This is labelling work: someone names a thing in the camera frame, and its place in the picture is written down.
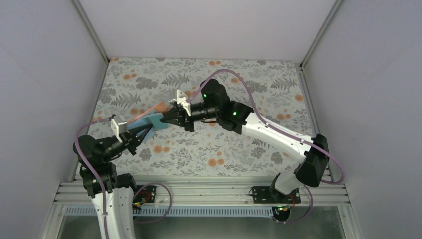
purple cable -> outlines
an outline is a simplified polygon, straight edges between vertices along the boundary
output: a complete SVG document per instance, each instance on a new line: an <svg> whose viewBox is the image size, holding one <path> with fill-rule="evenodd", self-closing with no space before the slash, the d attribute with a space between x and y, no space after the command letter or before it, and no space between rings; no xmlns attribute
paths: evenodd
<svg viewBox="0 0 422 239"><path fill-rule="evenodd" d="M281 221L277 220L274 216L272 216L272 219L273 219L273 220L275 220L275 221L276 221L276 223L282 223L282 224L293 224L293 223L298 223L298 222L302 221L303 219L305 219L306 217L308 217L308 216L309 216L309 214L310 214L310 213L311 213L311 211L312 211L312 206L314 205L314 199L313 199L313 197L312 197L312 194L311 194L311 191L309 190L309 188L308 188L306 185L304 185L304 187L305 187L305 188L306 188L306 190L308 191L308 193L309 193L309 196L310 196L311 200L310 200L310 202L309 202L309 208L308 208L308 210L306 211L306 213L303 215L303 217L301 217L301 218L299 218L299 219L297 219L297 220L294 220L294 221L281 222Z"/></svg>
<svg viewBox="0 0 422 239"><path fill-rule="evenodd" d="M100 119L100 120L96 120L93 122L90 122L88 124L85 124L83 126L81 126L78 130L78 132L75 135L75 148L76 151L78 152L79 156L81 157L82 161L84 162L84 164L87 166L87 168L91 171L91 173L93 174L93 176L95 177L95 179L97 180L97 182L100 184L101 187L101 193L103 195L103 223L104 223L104 234L105 234L105 238L109 239L109 235L108 235L108 228L107 228L107 206L106 206L106 188L104 187L104 183L101 180L101 177L98 175L98 173L95 171L95 169L92 167L92 165L88 162L87 158L85 157L85 155L82 153L81 147L79 146L79 141L78 141L78 137L79 134L81 133L81 131L83 129L85 129L86 127L95 124L95 123L101 123L101 122L106 122L109 121L109 118L105 118L105 119Z"/></svg>
<svg viewBox="0 0 422 239"><path fill-rule="evenodd" d="M246 84L246 82L242 79L242 77L241 76L239 76L236 72L234 72L234 71L232 71L232 70L229 70L229 69L220 69L220 70L218 70L218 71L216 71L216 72L214 72L214 73L212 73L210 76L208 76L208 78L206 78L205 79L205 81L204 81L204 83L199 87L199 89L191 96L191 97L189 97L186 101L187 102L190 102L190 101L192 101L200 92L201 92L201 90L202 90L202 88L207 84L207 82L212 78L212 77L214 77L215 75L217 75L217 74L219 74L219 73L222 73L222 72L229 72L229 73L232 73L233 75L235 75L241 82L242 82L242 84L244 85L244 87L245 87L245 89L246 89L246 91L248 92L248 95L249 95L249 99L250 99L250 101L251 101L251 104L252 104L252 108L254 109L254 111L255 111L255 113L256 113L256 115L258 116L258 118L264 123L264 124L266 124L269 128L271 128L271 129L273 129L273 130L275 130L276 132L278 132L278 133L280 133L280 134L282 134L282 135L284 135L284 136L287 136L287 137L289 137L289 138L291 138L291 139L294 139L294 140L296 140L296 141L301 141L302 139L300 139L300 138L298 138L298 137L296 137L296 136L293 136L293 135L290 135L290 134L288 134L288 133L286 133L286 132L283 132L283 131L281 131L281 130L279 130L278 128L276 128L276 127L274 127L274 126L272 126L271 124L268 124L265 120L264 120L264 118L259 114L259 111L258 111L258 108L256 107L256 104L255 104L255 101L253 100L253 96L252 96L252 92L251 92L251 90L250 90L250 88L248 87L248 85ZM324 182L324 183L327 183L327 184L340 184L342 181L343 181L343 178L344 178L344 170L343 170L343 167L340 165L340 163L337 161L337 159L335 159L334 158L334 156L332 156L329 152L327 152L326 150L324 150L323 148L321 148L321 147L319 147L318 145L315 145L315 144L313 144L313 143L311 143L311 142L307 142L307 141L303 141L303 143L304 144L306 144L306 145L309 145L310 147L312 147L312 148L315 148L315 149L317 149L317 150L319 150L320 152L322 152L323 154L325 154L326 156L328 156L330 159L332 159L333 161L334 161L334 163L336 163L337 164L337 166L338 166L338 168L340 169L340 171L341 171L341 178L340 178L340 180L338 180L337 182L330 182L330 181L326 181L326 180L321 180L321 182Z"/></svg>
<svg viewBox="0 0 422 239"><path fill-rule="evenodd" d="M133 195L133 198L135 198L136 197L136 195L138 195L142 190L144 190L146 187L148 187L148 186L151 186L151 185L160 185L161 187L163 187L163 188L165 188L166 190L167 190L167 192L169 193L169 197L170 197L170 204L169 204L169 207L167 208L167 210L166 210L166 213L164 213L164 215L162 215L160 218L158 218L158 219L155 219L155 220L152 220L152 221L146 221L146 222L135 222L135 223L138 223L138 224L148 224L148 223L156 223L156 222L159 222L159 221L161 221L161 220L163 220L166 216L167 216L167 214L169 214L170 213L170 209L171 209L171 206L172 206L172 204L173 204L173 198L172 198L172 196L171 196L171 192L170 192L170 189L168 188L168 187L166 187L166 185L164 185L164 184L162 184L162 183L148 183L148 184L145 184L144 186L142 186L134 195Z"/></svg>

